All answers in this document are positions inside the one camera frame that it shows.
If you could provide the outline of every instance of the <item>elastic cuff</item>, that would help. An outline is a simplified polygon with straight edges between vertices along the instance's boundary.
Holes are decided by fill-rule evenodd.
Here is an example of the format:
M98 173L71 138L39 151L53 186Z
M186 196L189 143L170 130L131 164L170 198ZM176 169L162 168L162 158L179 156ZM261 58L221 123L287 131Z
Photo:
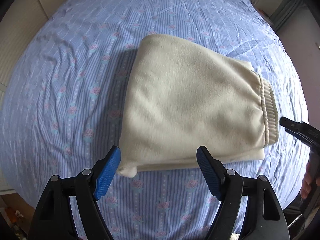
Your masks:
M260 75L261 82L261 106L263 119L266 127L265 146L278 141L279 138L279 116L276 107L276 100L271 84Z

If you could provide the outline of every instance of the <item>hand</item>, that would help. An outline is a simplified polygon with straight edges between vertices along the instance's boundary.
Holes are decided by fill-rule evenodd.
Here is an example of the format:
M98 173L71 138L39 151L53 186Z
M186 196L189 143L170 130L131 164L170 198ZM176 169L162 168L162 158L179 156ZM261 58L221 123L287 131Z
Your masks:
M311 166L311 163L308 163L307 166L306 166L306 174L304 174L304 177L303 177L303 180L302 180L302 187L301 187L301 190L300 190L300 195L301 195L301 197L303 199L306 199L308 197L308 194L311 191L310 184L312 182L312 178L311 178L311 175L309 173L310 166ZM320 186L320 178L316 179L316 183L317 183L318 186Z

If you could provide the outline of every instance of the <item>bed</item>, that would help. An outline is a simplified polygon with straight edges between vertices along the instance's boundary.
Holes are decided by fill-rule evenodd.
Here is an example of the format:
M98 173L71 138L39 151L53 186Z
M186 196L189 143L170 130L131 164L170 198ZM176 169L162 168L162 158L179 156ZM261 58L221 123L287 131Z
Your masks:
M272 84L279 116L308 121L292 62L249 0L68 0L18 60L0 113L0 166L31 206L50 176L75 176L117 145L137 47L153 33L250 61ZM279 141L265 154L225 166L241 176L265 174L285 208L300 190L308 148L280 128ZM85 239L75 199L71 204ZM196 239L207 233L219 202L199 169L185 169L116 175L98 205L118 239Z

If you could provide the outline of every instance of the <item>metal screw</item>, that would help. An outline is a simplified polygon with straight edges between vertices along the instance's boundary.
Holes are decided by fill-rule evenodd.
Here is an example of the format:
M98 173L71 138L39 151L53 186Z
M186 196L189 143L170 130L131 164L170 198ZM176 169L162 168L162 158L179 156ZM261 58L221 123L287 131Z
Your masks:
M233 175L236 174L236 172L235 172L233 169L228 169L228 170L227 170L227 174L233 176Z
M91 173L90 169L85 169L82 171L82 175L85 175L85 176L89 175L90 173Z
M259 176L259 179L261 179L262 181L267 181L267 180L268 180L267 177L264 176L264 175L260 175L260 176Z
M59 179L58 175L53 175L51 177L51 181L53 181L53 182L57 181L58 179Z

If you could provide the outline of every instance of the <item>curtain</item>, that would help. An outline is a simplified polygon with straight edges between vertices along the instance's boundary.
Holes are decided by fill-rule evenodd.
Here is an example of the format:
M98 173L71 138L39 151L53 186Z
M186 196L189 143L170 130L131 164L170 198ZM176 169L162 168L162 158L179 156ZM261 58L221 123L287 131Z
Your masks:
M282 0L279 7L270 16L270 20L273 22L273 30L277 32L292 14L303 5L303 0Z

